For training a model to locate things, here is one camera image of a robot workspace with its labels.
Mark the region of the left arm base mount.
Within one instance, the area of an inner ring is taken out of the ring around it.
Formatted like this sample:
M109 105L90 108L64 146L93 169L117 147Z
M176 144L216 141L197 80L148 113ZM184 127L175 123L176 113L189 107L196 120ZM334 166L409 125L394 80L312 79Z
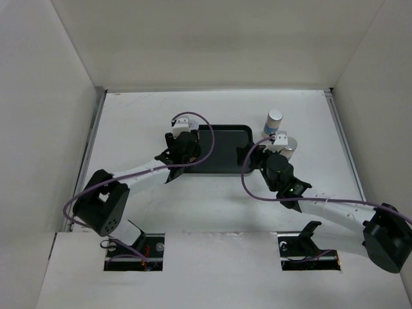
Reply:
M113 237L102 240L100 247L106 251L105 272L159 272L163 270L165 234L145 233L132 245L121 245Z

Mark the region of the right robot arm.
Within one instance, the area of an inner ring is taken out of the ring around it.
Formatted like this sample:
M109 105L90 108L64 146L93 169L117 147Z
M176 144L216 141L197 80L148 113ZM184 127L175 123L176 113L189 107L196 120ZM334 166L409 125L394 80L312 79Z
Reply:
M286 157L267 150L259 143L236 149L241 171L259 170L273 201L284 208L326 219L356 233L349 242L354 253L366 256L386 272L399 273L411 254L411 219L394 206L368 201L308 197L311 188L294 175L294 167Z

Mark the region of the blue-label shaker bottle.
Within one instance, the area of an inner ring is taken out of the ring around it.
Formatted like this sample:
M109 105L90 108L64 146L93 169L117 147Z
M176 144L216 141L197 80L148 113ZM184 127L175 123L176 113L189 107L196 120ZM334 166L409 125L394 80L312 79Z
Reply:
M283 112L279 109L271 109L268 112L265 125L263 126L262 136L267 137L275 135L281 125L283 119Z
M291 136L288 137L288 144L284 146L281 151L281 154L287 158L287 160L291 159L295 150L297 149L298 143L297 140Z

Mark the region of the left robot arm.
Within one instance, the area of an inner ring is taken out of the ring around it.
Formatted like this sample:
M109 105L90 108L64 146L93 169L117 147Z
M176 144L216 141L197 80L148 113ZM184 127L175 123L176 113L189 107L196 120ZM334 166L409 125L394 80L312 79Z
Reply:
M175 180L185 170L180 165L195 161L201 153L197 130L183 131L176 137L168 133L166 139L167 149L145 165L119 173L96 171L86 186L94 189L73 206L78 219L99 236L120 240L129 256L139 256L145 242L140 237L143 232L125 215L127 199Z

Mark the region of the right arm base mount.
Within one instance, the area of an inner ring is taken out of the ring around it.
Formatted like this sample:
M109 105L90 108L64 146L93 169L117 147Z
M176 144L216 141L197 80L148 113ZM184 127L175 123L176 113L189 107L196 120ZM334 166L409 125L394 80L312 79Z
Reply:
M320 249L312 239L320 225L320 221L310 221L301 231L277 234L283 271L341 270L337 251Z

